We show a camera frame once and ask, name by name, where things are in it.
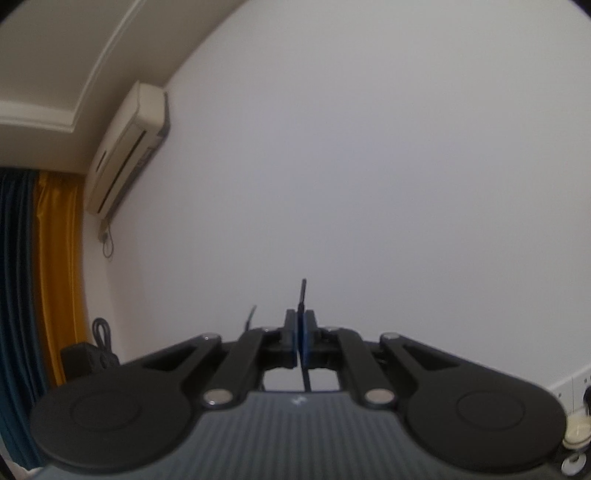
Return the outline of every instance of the yellow curtain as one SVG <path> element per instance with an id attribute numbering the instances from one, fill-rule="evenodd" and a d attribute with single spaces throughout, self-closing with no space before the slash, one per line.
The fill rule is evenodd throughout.
<path id="1" fill-rule="evenodd" d="M 41 172 L 35 187 L 37 317 L 48 376 L 65 382 L 60 350 L 87 339 L 82 293 L 82 195 L 78 175 Z"/>

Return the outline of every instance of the screw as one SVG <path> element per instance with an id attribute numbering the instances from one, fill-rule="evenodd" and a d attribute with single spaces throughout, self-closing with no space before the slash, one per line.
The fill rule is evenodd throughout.
<path id="1" fill-rule="evenodd" d="M 388 333 L 383 333 L 382 338 L 384 340 L 396 340 L 397 338 L 400 338 L 400 335 L 395 332 L 388 332 Z"/>
<path id="2" fill-rule="evenodd" d="M 217 340 L 220 336 L 217 333 L 204 333 L 201 338 L 203 340 Z"/>
<path id="3" fill-rule="evenodd" d="M 373 388 L 365 393 L 365 400 L 373 405 L 387 405 L 395 398 L 394 392 L 385 388 Z"/>
<path id="4" fill-rule="evenodd" d="M 212 388 L 203 394 L 205 403 L 211 406 L 225 405 L 226 403 L 231 402 L 233 398 L 234 395 L 232 395 L 232 392 L 225 388 Z"/>

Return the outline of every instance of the ceiling molding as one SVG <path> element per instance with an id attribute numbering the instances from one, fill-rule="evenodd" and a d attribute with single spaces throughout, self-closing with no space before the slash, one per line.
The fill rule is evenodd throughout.
<path id="1" fill-rule="evenodd" d="M 76 106 L 72 110 L 54 108 L 50 105 L 0 100 L 0 124 L 72 133 L 103 65 L 145 2 L 146 0 L 135 0 L 129 6 L 90 69 Z"/>

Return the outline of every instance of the gray ribbed surface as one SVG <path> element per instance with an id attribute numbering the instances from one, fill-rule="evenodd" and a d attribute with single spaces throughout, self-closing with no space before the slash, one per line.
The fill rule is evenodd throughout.
<path id="1" fill-rule="evenodd" d="M 82 478 L 85 476 L 54 466 L 35 477 L 36 480 Z M 478 475 L 451 468 L 417 447 L 395 415 L 359 407 L 347 393 L 251 393 L 238 408 L 205 414 L 185 442 L 156 463 L 133 472 L 92 478 L 550 480 L 564 477 L 549 467 L 504 476 Z"/>

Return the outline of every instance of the curtain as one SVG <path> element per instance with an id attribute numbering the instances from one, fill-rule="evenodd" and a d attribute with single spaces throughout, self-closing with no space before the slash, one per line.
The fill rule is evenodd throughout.
<path id="1" fill-rule="evenodd" d="M 33 281 L 33 193 L 37 174 L 0 168 L 0 435 L 12 459 L 42 464 L 28 416 L 47 391 Z"/>
<path id="2" fill-rule="evenodd" d="M 41 172 L 35 190 L 35 276 L 42 347 L 52 385 L 65 382 L 60 350 L 87 339 L 82 294 L 84 179 Z"/>

